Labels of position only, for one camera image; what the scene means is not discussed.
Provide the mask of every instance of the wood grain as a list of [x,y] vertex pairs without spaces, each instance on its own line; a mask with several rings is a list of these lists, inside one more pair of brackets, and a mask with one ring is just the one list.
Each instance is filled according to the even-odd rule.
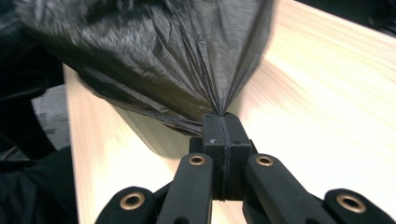
[[[311,193],[352,189],[396,218],[395,71],[394,38],[280,0],[262,64],[230,111]],[[178,159],[159,154],[177,158],[185,147],[153,143],[152,152],[142,125],[128,124],[68,68],[65,79],[79,222],[93,223],[120,189],[170,181]],[[241,203],[215,202],[213,211],[212,223],[244,223]]]

